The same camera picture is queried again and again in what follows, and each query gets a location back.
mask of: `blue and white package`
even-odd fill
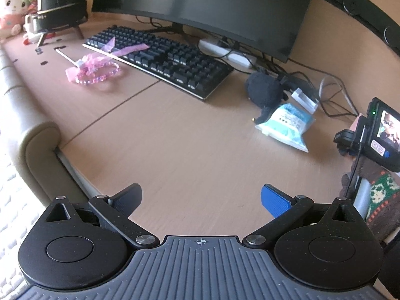
[[[286,103],[279,106],[268,121],[257,125],[256,128],[282,143],[309,152],[302,135],[314,121],[308,112]]]

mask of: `pink ribbon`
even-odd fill
[[[104,45],[101,48],[101,51],[110,53],[112,49],[115,46],[115,37],[113,37],[106,45]],[[149,49],[150,46],[146,44],[139,44],[139,45],[134,45],[134,46],[128,46],[124,47],[123,49],[119,51],[112,52],[111,55],[121,57],[124,55],[127,55],[129,53],[137,52],[137,51],[144,51]],[[67,75],[68,81],[70,82],[75,82],[77,79],[77,75],[81,71],[88,72],[92,69],[96,69],[101,67],[104,63],[110,61],[112,57],[110,56],[105,56],[105,55],[99,55],[99,53],[90,53],[87,55],[84,55],[82,59],[76,62],[77,66],[70,67],[65,70],[65,73]]]

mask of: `pink bead bracelet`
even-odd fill
[[[95,73],[98,72],[100,69],[106,68],[108,66],[112,66],[115,68],[105,74],[98,75],[98,76],[95,75]],[[99,82],[107,80],[111,76],[116,75],[120,70],[121,70],[121,68],[117,63],[108,61],[103,64],[96,65],[95,67],[92,67],[91,69],[88,69],[87,67],[83,68],[76,75],[75,82],[77,84],[81,84],[84,86],[97,84]]]

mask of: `pink plush doll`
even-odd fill
[[[0,0],[0,40],[21,32],[28,8],[22,0]]]

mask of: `curved monitor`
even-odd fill
[[[93,0],[92,10],[193,26],[286,62],[309,3],[310,0]]]

